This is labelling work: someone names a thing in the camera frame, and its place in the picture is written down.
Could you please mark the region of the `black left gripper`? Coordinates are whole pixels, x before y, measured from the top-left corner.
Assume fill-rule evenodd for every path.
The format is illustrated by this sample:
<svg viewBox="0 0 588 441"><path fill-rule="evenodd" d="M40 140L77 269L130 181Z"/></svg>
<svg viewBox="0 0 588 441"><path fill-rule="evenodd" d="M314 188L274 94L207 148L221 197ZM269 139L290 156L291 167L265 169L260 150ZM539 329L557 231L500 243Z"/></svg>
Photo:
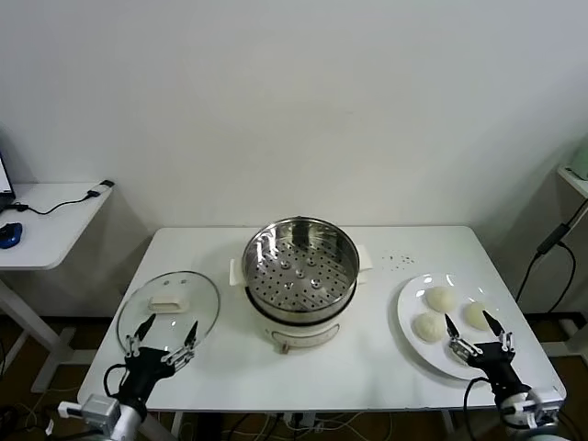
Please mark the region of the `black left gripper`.
<svg viewBox="0 0 588 441"><path fill-rule="evenodd" d="M172 368L184 368L195 356L198 321L190 328L183 345L170 354L162 349L141 347L155 317L156 314L152 313L133 335L126 336L125 367L128 375L119 387L119 400L122 403L140 401L145 404L158 381L171 378Z"/></svg>

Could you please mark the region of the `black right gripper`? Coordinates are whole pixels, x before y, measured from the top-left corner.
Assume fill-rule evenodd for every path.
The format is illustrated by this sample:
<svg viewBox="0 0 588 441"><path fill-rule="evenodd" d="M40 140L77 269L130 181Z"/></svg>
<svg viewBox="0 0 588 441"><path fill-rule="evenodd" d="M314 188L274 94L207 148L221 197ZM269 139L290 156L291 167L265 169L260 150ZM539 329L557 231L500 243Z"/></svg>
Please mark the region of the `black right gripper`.
<svg viewBox="0 0 588 441"><path fill-rule="evenodd" d="M506 332L500 322L487 311L482 313L496 340L471 344L461 337L457 326L445 314L448 347L462 362L484 372L491 384L494 401L500 405L512 396L526 393L527 385L518 378L511 365L515 356L513 333Z"/></svg>

